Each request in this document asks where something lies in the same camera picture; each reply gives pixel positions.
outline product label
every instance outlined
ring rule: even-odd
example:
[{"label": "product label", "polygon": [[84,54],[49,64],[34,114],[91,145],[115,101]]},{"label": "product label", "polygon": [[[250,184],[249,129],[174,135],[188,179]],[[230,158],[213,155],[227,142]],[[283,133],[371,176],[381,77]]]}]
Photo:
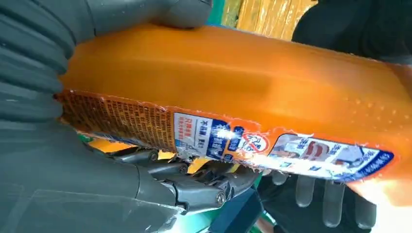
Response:
[{"label": "product label", "polygon": [[385,150],[262,129],[256,122],[201,111],[81,91],[56,97],[64,107],[63,121],[82,132],[182,158],[208,157],[336,181],[362,179],[394,158]]},{"label": "product label", "polygon": [[302,175],[352,181],[373,174],[393,157],[388,151],[283,134],[272,148],[265,166]]}]

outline warning icon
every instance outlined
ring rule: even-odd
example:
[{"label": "warning icon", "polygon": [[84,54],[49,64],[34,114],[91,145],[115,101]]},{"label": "warning icon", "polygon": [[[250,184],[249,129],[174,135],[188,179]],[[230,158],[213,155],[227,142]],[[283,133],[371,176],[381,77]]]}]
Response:
[{"label": "warning icon", "polygon": [[255,133],[244,133],[239,143],[239,149],[248,153],[264,152],[268,146],[268,139]]}]

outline white label section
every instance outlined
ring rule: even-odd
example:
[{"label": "white label section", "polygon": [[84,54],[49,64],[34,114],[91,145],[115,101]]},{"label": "white label section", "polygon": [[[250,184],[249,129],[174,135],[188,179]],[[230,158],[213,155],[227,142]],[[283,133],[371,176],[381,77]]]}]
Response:
[{"label": "white label section", "polygon": [[179,154],[206,155],[212,121],[205,117],[174,113],[174,138]]},{"label": "white label section", "polygon": [[304,138],[280,136],[265,164],[272,169],[315,177],[340,179],[353,175],[372,161],[380,150]]}]

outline orange bottle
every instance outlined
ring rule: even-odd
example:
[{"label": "orange bottle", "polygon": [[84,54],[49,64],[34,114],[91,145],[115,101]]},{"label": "orange bottle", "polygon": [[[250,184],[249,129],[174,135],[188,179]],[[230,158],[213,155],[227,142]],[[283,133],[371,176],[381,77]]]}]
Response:
[{"label": "orange bottle", "polygon": [[349,185],[411,205],[411,73],[223,28],[145,25],[79,46],[58,98],[84,132],[188,159],[364,180]]}]

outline gray rubber cover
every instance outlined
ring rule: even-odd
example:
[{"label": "gray rubber cover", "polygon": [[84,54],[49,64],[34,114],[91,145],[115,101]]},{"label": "gray rubber cover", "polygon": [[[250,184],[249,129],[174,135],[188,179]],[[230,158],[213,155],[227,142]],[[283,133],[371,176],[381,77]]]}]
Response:
[{"label": "gray rubber cover", "polygon": [[[75,45],[157,19],[177,4],[0,1],[0,232],[155,232],[178,213],[169,207],[173,194],[145,170],[88,151],[56,121],[62,107],[53,99]],[[122,9],[127,17],[107,20]]]}]

